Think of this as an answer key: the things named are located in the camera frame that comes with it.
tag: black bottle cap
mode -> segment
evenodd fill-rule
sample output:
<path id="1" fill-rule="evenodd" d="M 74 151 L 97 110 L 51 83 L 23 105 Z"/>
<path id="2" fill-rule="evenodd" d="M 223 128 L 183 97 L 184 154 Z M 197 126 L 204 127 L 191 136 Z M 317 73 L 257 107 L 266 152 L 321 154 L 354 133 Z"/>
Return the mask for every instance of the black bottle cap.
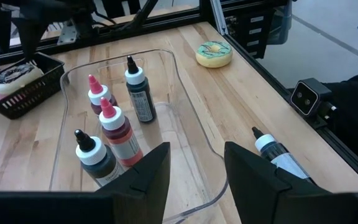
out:
<path id="1" fill-rule="evenodd" d="M 256 139 L 258 139 L 264 135 L 263 132 L 260 131 L 259 129 L 257 129 L 256 127 L 252 127 L 252 131 L 254 132 L 254 136 Z"/>
<path id="2" fill-rule="evenodd" d="M 136 63 L 134 62 L 134 59 L 131 56 L 127 57 L 127 65 L 128 65 L 128 72 L 129 74 L 135 74 L 139 71 L 137 68 Z"/>
<path id="3" fill-rule="evenodd" d="M 82 130 L 75 130 L 74 135 L 77 138 L 77 143 L 80 146 L 81 151 L 89 152 L 96 146 L 95 141 Z"/>

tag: pink bottle cap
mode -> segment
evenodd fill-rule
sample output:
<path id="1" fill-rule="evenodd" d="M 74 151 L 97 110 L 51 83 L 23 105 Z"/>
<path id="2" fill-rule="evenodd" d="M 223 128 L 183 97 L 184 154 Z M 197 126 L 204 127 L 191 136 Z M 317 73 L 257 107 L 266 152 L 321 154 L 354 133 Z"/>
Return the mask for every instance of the pink bottle cap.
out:
<path id="1" fill-rule="evenodd" d="M 89 88 L 93 94 L 98 94 L 103 91 L 102 85 L 95 79 L 93 75 L 89 75 Z"/>
<path id="2" fill-rule="evenodd" d="M 112 107 L 111 103 L 104 97 L 100 99 L 100 104 L 102 107 L 102 113 L 105 118 L 112 118 L 116 115 L 117 111 Z"/>

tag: black basket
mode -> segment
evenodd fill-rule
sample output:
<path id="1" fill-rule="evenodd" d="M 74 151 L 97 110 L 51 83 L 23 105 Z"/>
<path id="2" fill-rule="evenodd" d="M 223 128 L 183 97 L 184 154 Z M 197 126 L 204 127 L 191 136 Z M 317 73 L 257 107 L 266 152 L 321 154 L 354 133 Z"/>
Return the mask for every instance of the black basket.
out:
<path id="1" fill-rule="evenodd" d="M 65 73 L 64 63 L 39 52 L 34 54 L 31 61 L 23 59 L 0 71 L 0 74 L 25 63 L 39 67 L 44 75 L 0 100 L 0 114 L 9 119 L 20 118 L 61 89 L 60 77 Z"/>

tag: decorated donut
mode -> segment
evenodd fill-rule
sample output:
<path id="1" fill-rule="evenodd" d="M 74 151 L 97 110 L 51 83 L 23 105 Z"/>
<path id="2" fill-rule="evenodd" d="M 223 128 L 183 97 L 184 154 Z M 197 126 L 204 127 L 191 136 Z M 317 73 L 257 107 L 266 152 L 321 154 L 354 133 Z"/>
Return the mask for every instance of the decorated donut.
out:
<path id="1" fill-rule="evenodd" d="M 10 95 L 44 73 L 32 64 L 19 65 L 0 74 L 0 94 Z"/>
<path id="2" fill-rule="evenodd" d="M 198 48 L 197 62 L 207 68 L 219 68 L 230 63 L 233 52 L 229 44 L 220 41 L 208 41 Z"/>

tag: wooden workbench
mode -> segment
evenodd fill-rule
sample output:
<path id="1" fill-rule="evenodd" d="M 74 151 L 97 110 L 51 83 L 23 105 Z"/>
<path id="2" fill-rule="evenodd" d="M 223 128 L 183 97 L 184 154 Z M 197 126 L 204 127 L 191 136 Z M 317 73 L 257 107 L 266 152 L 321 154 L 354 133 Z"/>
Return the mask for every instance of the wooden workbench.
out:
<path id="1" fill-rule="evenodd" d="M 108 57 L 163 48 L 176 57 L 180 78 L 214 150 L 234 141 L 257 153 L 251 127 L 272 133 L 314 181 L 332 192 L 358 192 L 358 175 L 236 52 L 217 69 L 197 64 L 195 50 L 224 39 L 206 22 L 55 55 L 65 70 Z M 58 93 L 21 119 L 0 115 L 0 190 L 47 190 L 63 116 Z M 219 204 L 227 223 L 239 219 L 228 190 Z"/>

